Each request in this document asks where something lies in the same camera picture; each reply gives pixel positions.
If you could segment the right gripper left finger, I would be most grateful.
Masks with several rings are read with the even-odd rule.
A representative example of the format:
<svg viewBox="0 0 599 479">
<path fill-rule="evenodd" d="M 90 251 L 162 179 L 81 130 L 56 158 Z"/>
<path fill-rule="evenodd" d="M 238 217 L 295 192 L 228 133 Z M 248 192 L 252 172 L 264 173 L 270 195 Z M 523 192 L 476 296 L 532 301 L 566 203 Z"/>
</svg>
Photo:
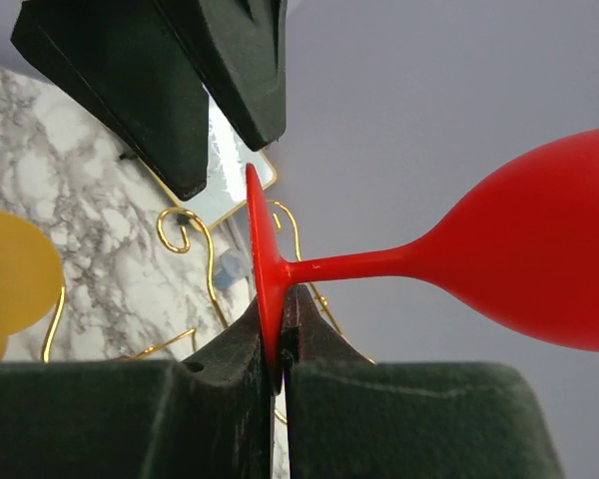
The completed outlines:
<svg viewBox="0 0 599 479">
<path fill-rule="evenodd" d="M 0 363 L 0 478 L 268 478 L 258 309 L 185 360 Z"/>
</svg>

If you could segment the red wine glass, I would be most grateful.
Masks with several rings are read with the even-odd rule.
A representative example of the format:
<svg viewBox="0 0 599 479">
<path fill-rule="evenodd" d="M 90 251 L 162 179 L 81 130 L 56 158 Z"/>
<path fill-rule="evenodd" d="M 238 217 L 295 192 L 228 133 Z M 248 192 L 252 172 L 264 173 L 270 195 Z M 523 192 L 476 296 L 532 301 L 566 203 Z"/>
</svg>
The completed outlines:
<svg viewBox="0 0 599 479">
<path fill-rule="evenodd" d="M 552 344 L 599 352 L 599 129 L 545 144 L 472 188 L 427 234 L 395 248 L 288 261 L 261 181 L 246 168 L 264 353 L 281 387 L 287 291 L 311 281 L 404 276 Z"/>
</svg>

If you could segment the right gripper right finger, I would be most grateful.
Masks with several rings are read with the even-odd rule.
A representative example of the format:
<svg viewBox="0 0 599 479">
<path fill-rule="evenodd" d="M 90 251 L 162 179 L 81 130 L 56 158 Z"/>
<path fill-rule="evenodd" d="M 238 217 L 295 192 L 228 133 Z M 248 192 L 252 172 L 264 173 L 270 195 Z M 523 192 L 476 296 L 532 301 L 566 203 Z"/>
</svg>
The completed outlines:
<svg viewBox="0 0 599 479">
<path fill-rule="evenodd" d="M 373 363 L 286 296 L 281 336 L 295 478 L 560 478 L 533 389 L 492 362 Z"/>
</svg>

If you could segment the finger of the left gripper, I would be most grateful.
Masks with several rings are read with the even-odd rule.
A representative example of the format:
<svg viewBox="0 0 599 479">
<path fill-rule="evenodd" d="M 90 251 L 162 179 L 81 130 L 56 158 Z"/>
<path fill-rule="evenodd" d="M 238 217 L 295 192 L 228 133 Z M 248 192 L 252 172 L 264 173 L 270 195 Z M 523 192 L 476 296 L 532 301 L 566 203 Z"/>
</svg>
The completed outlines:
<svg viewBox="0 0 599 479">
<path fill-rule="evenodd" d="M 197 73 L 244 143 L 286 130 L 286 1 L 160 1 Z"/>
<path fill-rule="evenodd" d="M 11 42 L 181 200 L 204 189 L 209 96 L 158 1 L 25 1 Z"/>
</svg>

